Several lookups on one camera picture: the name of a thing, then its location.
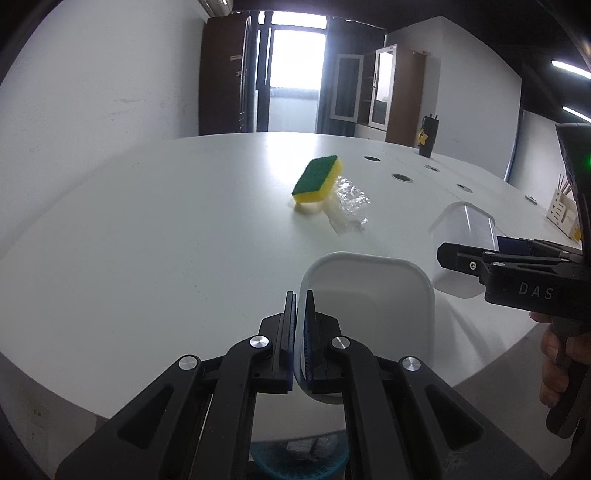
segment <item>white plastic container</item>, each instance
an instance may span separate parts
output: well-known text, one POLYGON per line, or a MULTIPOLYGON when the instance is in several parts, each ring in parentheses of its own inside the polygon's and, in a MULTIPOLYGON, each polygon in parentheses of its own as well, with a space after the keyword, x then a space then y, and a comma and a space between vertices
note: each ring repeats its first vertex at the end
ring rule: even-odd
POLYGON ((435 266, 433 287, 461 299, 476 297, 485 291, 477 277, 442 268, 437 261, 437 249, 443 243, 499 250, 495 219, 478 207, 466 202, 452 203, 430 228, 433 239, 435 266))
MULTIPOLYGON (((306 393, 303 352, 306 293, 314 291, 316 311, 335 317, 343 335, 366 345, 374 355, 398 361, 406 355, 427 365, 433 360, 435 295, 425 272, 394 258, 344 252, 325 255, 306 272, 298 300, 295 378, 306 393)), ((340 397, 314 395, 326 403, 340 397)))

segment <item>yellow sponge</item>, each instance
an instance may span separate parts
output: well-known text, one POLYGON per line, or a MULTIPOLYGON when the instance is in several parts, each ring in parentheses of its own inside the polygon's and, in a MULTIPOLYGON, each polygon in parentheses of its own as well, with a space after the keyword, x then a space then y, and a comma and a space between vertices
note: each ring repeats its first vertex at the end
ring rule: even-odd
POLYGON ((343 163, 336 155, 315 158, 304 170, 291 195, 297 203, 320 202, 328 197, 343 170, 343 163))

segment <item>ceiling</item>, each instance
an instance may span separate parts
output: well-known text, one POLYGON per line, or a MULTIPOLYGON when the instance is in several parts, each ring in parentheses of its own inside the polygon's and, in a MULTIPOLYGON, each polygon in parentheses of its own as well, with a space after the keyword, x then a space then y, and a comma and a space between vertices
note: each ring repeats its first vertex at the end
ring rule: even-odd
POLYGON ((551 64, 561 60, 591 68, 586 43, 591 40, 591 2, 575 7, 569 0, 234 0, 233 8, 331 15, 387 32, 443 15, 490 46, 521 76, 525 110, 561 123, 577 120, 563 105, 591 116, 591 80, 551 64))

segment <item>round table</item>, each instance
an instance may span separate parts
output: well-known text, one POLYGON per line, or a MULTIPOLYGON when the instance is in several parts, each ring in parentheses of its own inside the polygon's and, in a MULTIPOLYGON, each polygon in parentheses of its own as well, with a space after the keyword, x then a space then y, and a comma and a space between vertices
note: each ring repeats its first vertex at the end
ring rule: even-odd
MULTIPOLYGON (((429 228, 454 202, 488 212, 499 234, 574 245, 542 208, 491 173, 416 152, 359 138, 260 133, 161 141, 116 157, 0 262, 0 351, 43 386, 108 418, 180 356, 223 355, 256 334, 322 255, 403 258, 430 275, 429 228), (291 190, 306 164, 332 154, 371 200, 362 231, 337 234, 323 212, 294 208, 291 190)), ((437 293, 432 368, 456 385, 532 327, 526 312, 483 295, 437 293)), ((282 401, 269 398, 259 396, 253 439, 273 436, 270 423, 278 437, 342 424, 341 406, 314 402, 297 387, 282 401), (311 409, 302 414, 309 422, 286 418, 298 408, 311 409)))

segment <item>finger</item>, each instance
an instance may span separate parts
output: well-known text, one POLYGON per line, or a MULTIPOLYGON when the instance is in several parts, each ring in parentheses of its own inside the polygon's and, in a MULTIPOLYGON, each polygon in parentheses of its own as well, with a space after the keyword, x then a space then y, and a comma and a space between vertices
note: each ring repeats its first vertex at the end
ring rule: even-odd
POLYGON ((552 325, 550 325, 542 335, 540 350, 542 350, 545 356, 556 363, 556 357, 558 356, 558 352, 560 352, 560 348, 560 340, 554 334, 552 325))
POLYGON ((555 407, 560 401, 560 394, 542 384, 540 387, 540 401, 547 407, 555 407))
POLYGON ((545 315, 544 313, 530 312, 530 318, 539 323, 552 323, 550 315, 545 315))
POLYGON ((552 363, 549 358, 544 358, 542 362, 542 382, 550 390, 556 393, 564 393, 566 387, 569 386, 569 376, 560 367, 552 363))
POLYGON ((566 341, 566 354, 577 362, 591 365, 591 333, 569 338, 566 341))

